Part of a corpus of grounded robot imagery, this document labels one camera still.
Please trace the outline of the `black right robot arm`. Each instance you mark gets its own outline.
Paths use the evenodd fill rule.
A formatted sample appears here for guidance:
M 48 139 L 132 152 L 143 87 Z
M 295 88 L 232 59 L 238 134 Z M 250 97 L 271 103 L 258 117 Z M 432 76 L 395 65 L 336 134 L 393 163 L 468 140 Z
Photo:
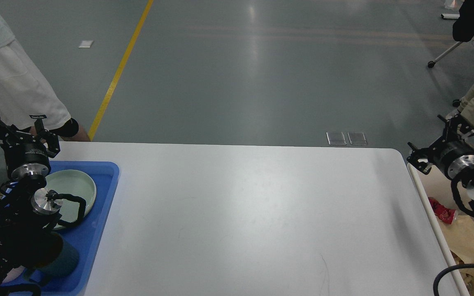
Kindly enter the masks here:
M 466 142 L 468 137 L 474 135 L 474 129 L 459 114 L 450 119 L 443 116 L 438 118 L 444 122 L 442 136 L 427 148 L 418 148 L 409 142 L 411 154 L 407 157 L 407 161 L 409 172 L 436 233 L 442 253 L 449 262 L 449 247 L 440 227 L 435 223 L 435 211 L 429 208 L 428 197 L 419 173 L 428 175 L 432 167 L 436 167 L 449 180 L 450 195 L 458 211 L 474 218 L 474 148 Z

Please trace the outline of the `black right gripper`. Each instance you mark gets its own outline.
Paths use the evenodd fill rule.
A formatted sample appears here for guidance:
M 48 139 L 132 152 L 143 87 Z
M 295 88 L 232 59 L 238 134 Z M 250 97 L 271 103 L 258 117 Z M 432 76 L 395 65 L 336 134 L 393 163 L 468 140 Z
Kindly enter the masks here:
M 411 148 L 407 162 L 423 174 L 429 174 L 436 165 L 449 180 L 455 179 L 461 172 L 474 169 L 474 148 L 467 144 L 469 137 L 474 136 L 474 127 L 461 115 L 446 119 L 440 114 L 437 117 L 444 122 L 442 144 L 427 148 L 418 148 L 407 142 Z

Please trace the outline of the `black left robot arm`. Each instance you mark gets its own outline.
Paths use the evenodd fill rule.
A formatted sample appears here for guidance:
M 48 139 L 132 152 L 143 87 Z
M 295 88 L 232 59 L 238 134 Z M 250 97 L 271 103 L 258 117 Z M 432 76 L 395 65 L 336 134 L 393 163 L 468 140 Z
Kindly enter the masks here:
M 41 118 L 35 128 L 32 135 L 0 118 L 0 147 L 13 184 L 0 199 L 0 296 L 39 296 L 43 285 L 71 274 L 79 263 L 77 249 L 53 229 L 81 224 L 86 201 L 47 187 L 49 159 L 60 152 L 60 143 Z

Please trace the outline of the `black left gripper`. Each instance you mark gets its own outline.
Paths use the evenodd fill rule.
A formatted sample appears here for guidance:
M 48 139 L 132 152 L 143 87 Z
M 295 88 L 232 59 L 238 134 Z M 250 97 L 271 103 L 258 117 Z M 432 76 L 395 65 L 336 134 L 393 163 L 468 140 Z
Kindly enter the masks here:
M 15 132 L 0 118 L 0 146 L 6 147 L 6 171 L 10 180 L 20 180 L 25 176 L 47 176 L 51 172 L 50 158 L 60 153 L 58 136 L 45 129 L 41 118 L 36 119 L 36 138 L 42 143 L 15 144 Z

